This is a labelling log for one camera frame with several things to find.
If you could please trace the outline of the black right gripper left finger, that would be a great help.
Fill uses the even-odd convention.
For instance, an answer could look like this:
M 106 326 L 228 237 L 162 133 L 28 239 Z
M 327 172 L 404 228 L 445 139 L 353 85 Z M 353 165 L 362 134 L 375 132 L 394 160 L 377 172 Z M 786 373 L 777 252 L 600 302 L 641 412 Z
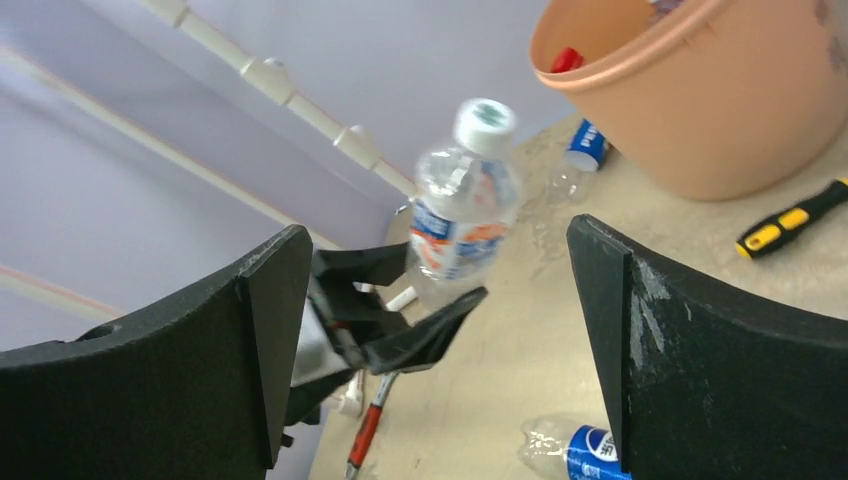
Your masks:
M 1 355 L 5 479 L 261 479 L 281 448 L 313 243 L 289 226 L 73 341 Z

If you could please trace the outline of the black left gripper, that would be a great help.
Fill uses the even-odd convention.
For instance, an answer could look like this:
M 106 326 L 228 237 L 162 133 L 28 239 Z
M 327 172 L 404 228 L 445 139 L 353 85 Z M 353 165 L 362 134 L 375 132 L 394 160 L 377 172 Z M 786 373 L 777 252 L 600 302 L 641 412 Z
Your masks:
M 389 286 L 406 269 L 408 243 L 361 250 L 317 250 L 311 273 L 316 279 Z M 358 337 L 353 331 L 377 331 L 371 320 L 349 324 L 330 320 L 321 307 L 322 299 L 309 294 L 304 306 L 285 423 L 316 425 L 322 403 L 345 383 L 352 392 L 339 402 L 341 409 L 357 417 L 362 411 L 362 379 L 365 368 L 373 375 L 414 373 L 432 368 L 446 354 L 467 317 L 488 296 L 488 290 L 475 288 L 441 307 L 413 326 L 391 333 L 361 347 L 363 360 L 354 349 Z

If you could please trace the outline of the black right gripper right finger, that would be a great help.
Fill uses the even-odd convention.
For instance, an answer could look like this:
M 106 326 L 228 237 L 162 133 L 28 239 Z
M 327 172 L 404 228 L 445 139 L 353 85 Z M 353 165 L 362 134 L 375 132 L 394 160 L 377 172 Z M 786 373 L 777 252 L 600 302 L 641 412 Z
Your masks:
M 587 214 L 566 237 L 624 471 L 846 477 L 844 320 L 733 287 Z

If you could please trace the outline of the red label water bottle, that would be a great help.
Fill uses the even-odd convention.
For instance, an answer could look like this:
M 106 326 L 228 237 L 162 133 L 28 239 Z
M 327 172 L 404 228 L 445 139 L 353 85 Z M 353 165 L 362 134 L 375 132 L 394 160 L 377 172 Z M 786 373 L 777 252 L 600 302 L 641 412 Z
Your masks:
M 550 67 L 552 74 L 561 74 L 576 70 L 585 63 L 585 57 L 572 47 L 564 48 L 553 60 Z

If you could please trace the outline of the crushed white cap bottle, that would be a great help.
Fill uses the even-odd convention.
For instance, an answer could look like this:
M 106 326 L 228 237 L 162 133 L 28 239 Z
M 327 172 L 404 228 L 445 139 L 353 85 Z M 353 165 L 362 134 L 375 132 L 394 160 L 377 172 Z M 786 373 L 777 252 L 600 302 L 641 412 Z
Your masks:
M 407 277 L 427 309 L 483 285 L 517 218 L 522 180 L 512 160 L 514 112 L 473 98 L 451 143 L 421 156 L 411 204 Z

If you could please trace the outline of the small blue Pepsi bottle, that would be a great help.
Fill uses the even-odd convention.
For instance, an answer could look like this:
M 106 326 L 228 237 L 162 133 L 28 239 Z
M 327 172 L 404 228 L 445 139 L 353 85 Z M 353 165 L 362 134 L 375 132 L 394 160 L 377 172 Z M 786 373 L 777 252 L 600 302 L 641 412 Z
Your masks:
M 576 421 L 565 414 L 549 414 L 525 421 L 522 463 L 543 479 L 631 480 L 624 472 L 612 433 Z

